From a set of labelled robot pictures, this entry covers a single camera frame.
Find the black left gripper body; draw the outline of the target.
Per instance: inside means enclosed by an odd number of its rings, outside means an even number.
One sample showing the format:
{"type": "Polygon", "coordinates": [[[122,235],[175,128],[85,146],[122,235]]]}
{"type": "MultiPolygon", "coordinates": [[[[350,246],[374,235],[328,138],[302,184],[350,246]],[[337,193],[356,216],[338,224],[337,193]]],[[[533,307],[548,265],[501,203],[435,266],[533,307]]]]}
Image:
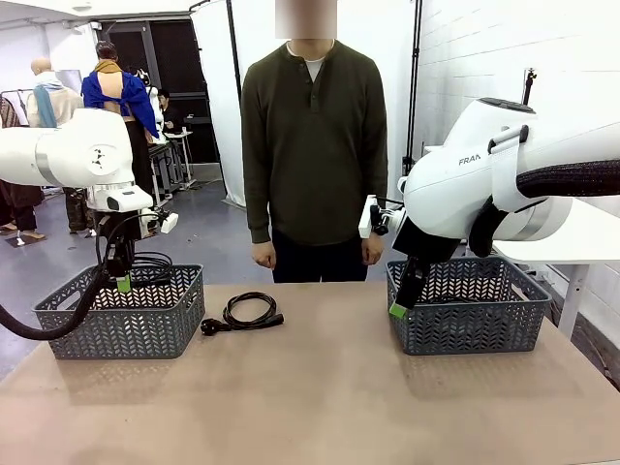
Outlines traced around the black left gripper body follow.
{"type": "Polygon", "coordinates": [[[106,251],[98,248],[98,262],[119,260],[130,264],[135,255],[135,242],[141,239],[137,212],[99,212],[98,240],[107,242],[106,251]]]}

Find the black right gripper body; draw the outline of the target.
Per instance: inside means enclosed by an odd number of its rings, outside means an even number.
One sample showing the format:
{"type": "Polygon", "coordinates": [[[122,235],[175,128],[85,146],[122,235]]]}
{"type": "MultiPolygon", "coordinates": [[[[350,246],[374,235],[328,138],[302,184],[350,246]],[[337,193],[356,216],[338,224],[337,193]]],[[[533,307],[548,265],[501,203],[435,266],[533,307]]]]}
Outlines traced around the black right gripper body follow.
{"type": "Polygon", "coordinates": [[[460,244],[460,239],[440,237],[422,231],[408,216],[405,216],[392,248],[409,258],[437,264],[449,261],[460,244]]]}

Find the person's left hand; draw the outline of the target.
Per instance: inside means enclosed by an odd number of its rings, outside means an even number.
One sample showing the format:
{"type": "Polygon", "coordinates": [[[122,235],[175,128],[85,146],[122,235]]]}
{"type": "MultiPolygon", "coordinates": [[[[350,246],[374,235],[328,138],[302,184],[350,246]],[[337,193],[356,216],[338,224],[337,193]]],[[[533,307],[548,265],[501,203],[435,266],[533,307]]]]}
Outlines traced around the person's left hand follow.
{"type": "Polygon", "coordinates": [[[376,264],[383,255],[384,243],[380,236],[371,233],[368,238],[361,241],[362,261],[366,266],[376,264]]]}

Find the person's right hand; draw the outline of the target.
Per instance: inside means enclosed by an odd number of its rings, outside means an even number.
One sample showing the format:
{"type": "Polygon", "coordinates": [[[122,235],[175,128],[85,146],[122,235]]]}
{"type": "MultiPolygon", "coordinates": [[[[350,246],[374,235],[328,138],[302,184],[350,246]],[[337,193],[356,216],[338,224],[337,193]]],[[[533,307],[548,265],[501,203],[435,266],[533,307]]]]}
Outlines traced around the person's right hand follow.
{"type": "Polygon", "coordinates": [[[252,258],[256,264],[270,270],[276,266],[276,251],[271,241],[252,244],[252,258]]]}

